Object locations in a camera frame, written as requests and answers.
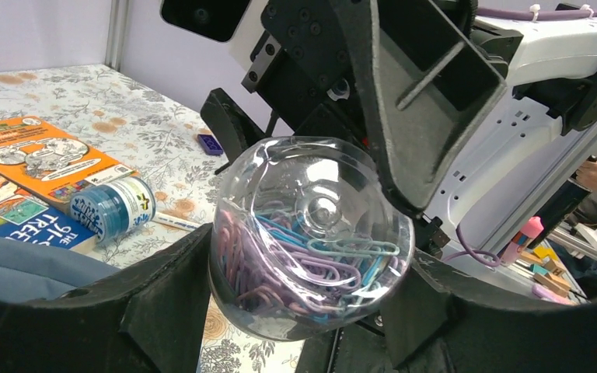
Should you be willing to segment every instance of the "screw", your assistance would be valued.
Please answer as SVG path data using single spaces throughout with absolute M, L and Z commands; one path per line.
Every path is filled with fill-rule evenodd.
M 321 33 L 321 25 L 318 22 L 313 22 L 312 25 L 310 25 L 310 32 L 313 35 L 319 35 Z
M 295 26 L 289 26 L 289 28 L 287 29 L 287 36 L 294 38 L 296 37 L 296 34 L 299 33 L 299 29 L 297 29 Z
M 310 21 L 310 11 L 306 8 L 301 9 L 298 12 L 298 18 L 303 22 Z
M 339 52 L 337 52 L 337 60 L 339 62 L 344 63 L 344 62 L 347 61 L 348 58 L 349 58 L 349 56 L 347 55 L 346 51 L 339 51 Z
M 276 10 L 276 7 L 273 5 L 269 5 L 267 7 L 267 15 L 270 17 L 275 17 L 276 14 L 278 13 L 278 11 Z
M 337 89 L 340 91 L 346 91 L 349 88 L 349 84 L 347 83 L 346 79 L 340 79 L 337 84 L 335 85 Z
M 273 56 L 276 53 L 276 48 L 272 44 L 267 44 L 264 48 L 268 55 Z
M 194 19 L 197 24 L 205 25 L 209 23 L 209 12 L 204 8 L 198 8 L 194 12 Z
M 320 85 L 326 85 L 328 83 L 328 76 L 326 74 L 321 74 L 319 76 L 319 83 Z
M 297 60 L 300 60 L 303 58 L 303 49 L 301 49 L 301 47 L 294 47 L 294 49 L 292 49 L 292 55 Z

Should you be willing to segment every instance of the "gray fabric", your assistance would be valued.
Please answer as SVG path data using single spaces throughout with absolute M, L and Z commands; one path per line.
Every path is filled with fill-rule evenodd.
M 0 238 L 0 301 L 54 299 L 118 271 L 58 247 Z

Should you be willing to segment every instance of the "pen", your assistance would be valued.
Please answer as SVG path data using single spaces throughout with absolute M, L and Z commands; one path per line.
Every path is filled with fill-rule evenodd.
M 159 224 L 167 225 L 169 227 L 182 229 L 184 231 L 193 231 L 194 229 L 197 229 L 197 227 L 202 225 L 194 223 L 192 221 L 176 218 L 172 215 L 163 214 L 162 212 L 157 212 L 152 221 Z

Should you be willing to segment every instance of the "orange book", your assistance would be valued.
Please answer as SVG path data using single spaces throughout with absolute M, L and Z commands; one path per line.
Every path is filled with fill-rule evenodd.
M 135 171 L 41 120 L 0 121 L 0 174 L 67 212 L 70 196 Z

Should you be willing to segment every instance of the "purple block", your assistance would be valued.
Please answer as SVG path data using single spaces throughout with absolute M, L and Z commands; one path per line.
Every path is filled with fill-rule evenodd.
M 197 142 L 200 143 L 204 152 L 209 155 L 221 155 L 223 154 L 223 148 L 218 144 L 216 138 L 210 134 L 199 134 L 197 136 Z

